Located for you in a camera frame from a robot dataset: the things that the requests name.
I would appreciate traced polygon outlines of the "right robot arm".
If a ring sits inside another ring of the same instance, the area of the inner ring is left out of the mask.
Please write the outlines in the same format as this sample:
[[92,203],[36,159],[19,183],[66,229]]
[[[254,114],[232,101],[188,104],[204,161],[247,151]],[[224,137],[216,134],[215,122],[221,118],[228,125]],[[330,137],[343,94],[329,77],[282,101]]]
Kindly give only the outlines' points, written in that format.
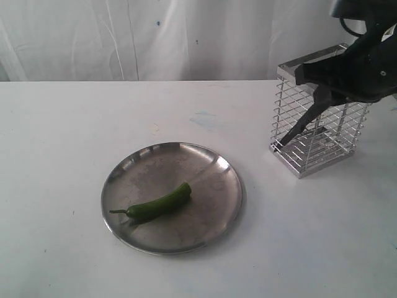
[[375,103],[396,93],[396,1],[337,1],[331,15],[356,36],[343,53],[304,63],[297,85],[314,83],[352,101]]

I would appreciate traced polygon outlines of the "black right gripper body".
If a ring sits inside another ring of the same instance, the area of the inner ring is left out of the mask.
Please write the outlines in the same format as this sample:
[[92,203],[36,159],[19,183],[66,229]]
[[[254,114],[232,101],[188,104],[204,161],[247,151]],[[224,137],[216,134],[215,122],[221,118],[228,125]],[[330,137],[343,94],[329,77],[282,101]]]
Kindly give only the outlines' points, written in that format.
[[396,26],[396,19],[381,18],[365,21],[366,32],[351,30],[343,18],[345,31],[357,37],[343,53],[357,54],[357,59],[345,71],[343,86],[328,86],[353,101],[378,102],[396,92],[396,34],[384,39],[386,31]]

